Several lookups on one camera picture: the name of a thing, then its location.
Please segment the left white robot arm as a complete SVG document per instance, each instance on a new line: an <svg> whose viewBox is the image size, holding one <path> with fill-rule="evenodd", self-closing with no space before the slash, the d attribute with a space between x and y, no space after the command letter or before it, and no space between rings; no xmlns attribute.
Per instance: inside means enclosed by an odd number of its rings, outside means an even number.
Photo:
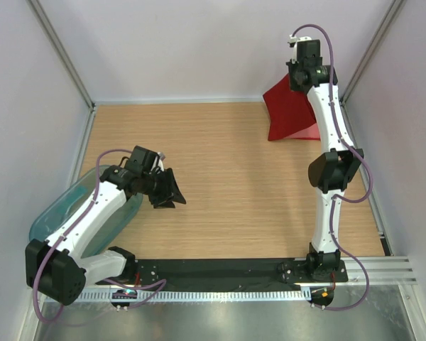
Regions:
<svg viewBox="0 0 426 341"><path fill-rule="evenodd" d="M128 284L135 279L136 257L120 247L88 256L86 250L108 220L133 197L145 195L154 208L185 204L164 156L141 146L127 151L119 165L94 169L94 188L80 207L43 240L25 249L26 283L63 306L72 304L85 286L107 279Z"/></svg>

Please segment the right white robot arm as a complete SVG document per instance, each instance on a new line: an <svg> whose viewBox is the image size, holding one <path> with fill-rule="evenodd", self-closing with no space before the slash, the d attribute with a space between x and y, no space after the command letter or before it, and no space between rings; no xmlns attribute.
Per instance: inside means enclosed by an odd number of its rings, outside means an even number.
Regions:
<svg viewBox="0 0 426 341"><path fill-rule="evenodd" d="M308 167L315 188L315 231L301 278L327 282L348 280L341 252L335 244L339 234L341 197L361 165L364 152L354 148L341 116L336 72L322 61L320 41L291 36L293 56L287 63L290 88L306 95L319 129L321 154Z"/></svg>

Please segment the dark red t shirt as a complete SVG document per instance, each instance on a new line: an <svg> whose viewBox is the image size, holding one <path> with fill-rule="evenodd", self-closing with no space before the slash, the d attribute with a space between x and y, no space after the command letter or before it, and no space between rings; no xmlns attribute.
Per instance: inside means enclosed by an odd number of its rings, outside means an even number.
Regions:
<svg viewBox="0 0 426 341"><path fill-rule="evenodd" d="M288 75L263 94L263 101L270 119L269 141L289 139L289 135L317 123L307 96L290 89Z"/></svg>

